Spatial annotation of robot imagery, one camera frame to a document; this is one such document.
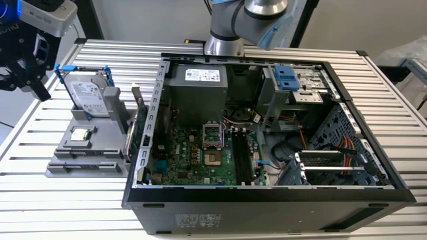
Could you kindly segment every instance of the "open computer tower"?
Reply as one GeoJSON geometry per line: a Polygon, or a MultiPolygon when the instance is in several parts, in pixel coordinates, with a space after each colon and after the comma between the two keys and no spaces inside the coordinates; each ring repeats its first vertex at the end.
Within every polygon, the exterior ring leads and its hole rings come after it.
{"type": "Polygon", "coordinates": [[[148,234],[351,232],[413,202],[328,62],[161,55],[123,196],[148,234]]]}

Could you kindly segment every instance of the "white wall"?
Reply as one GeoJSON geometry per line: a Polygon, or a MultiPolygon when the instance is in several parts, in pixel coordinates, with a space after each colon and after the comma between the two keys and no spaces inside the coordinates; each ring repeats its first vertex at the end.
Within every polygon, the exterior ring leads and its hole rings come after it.
{"type": "Polygon", "coordinates": [[[203,0],[93,0],[93,6],[108,40],[181,44],[209,37],[203,0]]]}
{"type": "MultiPolygon", "coordinates": [[[[75,26],[77,28],[80,37],[84,38],[85,35],[83,32],[79,19],[75,20],[75,26]]],[[[75,43],[76,38],[77,38],[76,30],[73,27],[71,27],[71,29],[68,30],[68,32],[65,33],[60,41],[57,57],[56,57],[57,64],[63,61],[64,56],[71,50],[71,47],[75,43]]],[[[16,89],[15,91],[0,90],[0,109],[1,109],[0,121],[15,126],[33,100],[35,100],[33,95],[29,92],[21,92],[20,89],[16,89]]],[[[12,128],[0,124],[0,144],[7,138],[11,130],[12,128]]]]}
{"type": "Polygon", "coordinates": [[[300,47],[375,57],[424,35],[426,22],[427,0],[320,0],[300,47]]]}

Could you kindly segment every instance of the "power supply label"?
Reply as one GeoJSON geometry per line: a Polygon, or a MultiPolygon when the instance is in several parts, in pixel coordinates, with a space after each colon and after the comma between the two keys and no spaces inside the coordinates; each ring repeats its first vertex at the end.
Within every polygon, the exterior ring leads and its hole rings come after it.
{"type": "Polygon", "coordinates": [[[103,95],[99,86],[92,82],[71,82],[75,98],[83,110],[93,117],[108,117],[103,95]]]}
{"type": "Polygon", "coordinates": [[[185,81],[220,82],[220,70],[187,69],[185,81]]]}
{"type": "Polygon", "coordinates": [[[175,214],[179,228],[217,228],[221,214],[175,214]]]}

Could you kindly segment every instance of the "slotted metal surface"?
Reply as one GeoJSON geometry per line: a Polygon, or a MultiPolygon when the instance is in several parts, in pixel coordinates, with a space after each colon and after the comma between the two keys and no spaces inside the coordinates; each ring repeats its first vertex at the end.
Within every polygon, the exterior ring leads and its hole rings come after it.
{"type": "MultiPolygon", "coordinates": [[[[120,98],[135,108],[131,84],[149,103],[160,53],[201,54],[199,44],[143,44],[89,40],[64,64],[109,65],[120,98]]],[[[245,56],[328,61],[418,203],[348,233],[197,235],[180,239],[424,240],[427,238],[427,127],[369,58],[353,51],[245,47],[245,56]]],[[[72,115],[64,86],[51,78],[52,99],[35,101],[0,147],[0,239],[156,239],[132,211],[121,209],[124,178],[45,178],[44,172],[72,115]]]]}

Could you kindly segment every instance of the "motherboard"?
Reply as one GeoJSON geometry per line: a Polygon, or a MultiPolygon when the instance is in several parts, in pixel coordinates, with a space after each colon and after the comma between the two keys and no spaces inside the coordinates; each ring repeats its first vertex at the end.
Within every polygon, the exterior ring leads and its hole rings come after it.
{"type": "Polygon", "coordinates": [[[152,184],[265,185],[264,168],[256,164],[259,156],[255,132],[215,129],[209,124],[199,129],[176,127],[168,158],[155,163],[152,184]]]}

